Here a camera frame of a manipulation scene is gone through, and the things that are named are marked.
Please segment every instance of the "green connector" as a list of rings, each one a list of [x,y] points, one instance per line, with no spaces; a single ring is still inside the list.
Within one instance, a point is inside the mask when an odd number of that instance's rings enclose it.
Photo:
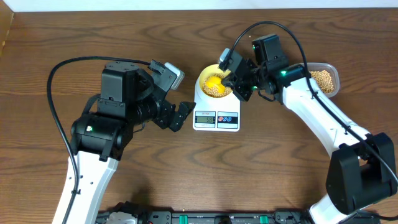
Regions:
[[[261,216],[260,217],[260,224],[268,224],[268,216]]]
[[[180,215],[180,224],[188,224],[188,215]]]

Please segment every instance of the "wooden table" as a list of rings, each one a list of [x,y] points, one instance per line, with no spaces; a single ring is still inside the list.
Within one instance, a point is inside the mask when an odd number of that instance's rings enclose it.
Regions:
[[[201,70],[261,20],[292,29],[309,62],[334,65],[341,90],[333,102],[397,144],[398,9],[17,13],[0,59],[0,222],[50,223],[57,209],[68,157],[45,93],[55,64],[83,55],[171,62],[186,77],[167,99],[193,101]],[[270,33],[280,35],[291,63],[301,61],[293,40],[272,26],[250,31],[238,51],[254,58],[251,40]],[[105,63],[77,62],[56,74],[66,132],[100,92]],[[191,122],[178,133],[153,123],[137,133],[101,209],[126,200],[175,210],[308,208],[325,194],[328,154],[286,107],[253,95],[238,133],[194,131]],[[391,216],[397,204],[394,196],[371,208]]]

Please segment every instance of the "clear plastic container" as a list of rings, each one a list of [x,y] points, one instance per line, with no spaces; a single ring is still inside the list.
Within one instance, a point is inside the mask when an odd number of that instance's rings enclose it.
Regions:
[[[340,79],[338,78],[338,72],[336,68],[328,63],[316,63],[316,62],[308,62],[308,71],[327,71],[330,76],[331,76],[331,82],[333,83],[333,92],[331,93],[325,93],[325,95],[328,98],[331,98],[332,96],[335,96],[340,89]]]

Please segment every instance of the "white wall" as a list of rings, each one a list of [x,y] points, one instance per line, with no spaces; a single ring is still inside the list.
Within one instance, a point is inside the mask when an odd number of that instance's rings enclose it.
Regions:
[[[398,0],[4,0],[14,12],[398,7]]]

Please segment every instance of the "grain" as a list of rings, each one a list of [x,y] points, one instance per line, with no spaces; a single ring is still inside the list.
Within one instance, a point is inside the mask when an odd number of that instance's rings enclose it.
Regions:
[[[208,96],[215,97],[215,98],[221,98],[221,97],[224,97],[232,92],[232,89],[229,87],[225,87],[224,93],[218,93],[217,87],[215,87],[215,86],[212,88],[209,88],[206,85],[206,82],[210,77],[224,78],[222,73],[215,73],[215,74],[209,75],[207,78],[205,78],[205,80],[203,81],[203,83],[201,85],[203,88],[203,92],[205,92]]]
[[[333,86],[333,82],[331,80],[331,75],[326,70],[323,71],[310,71],[311,76],[323,93],[332,93],[335,87]]]

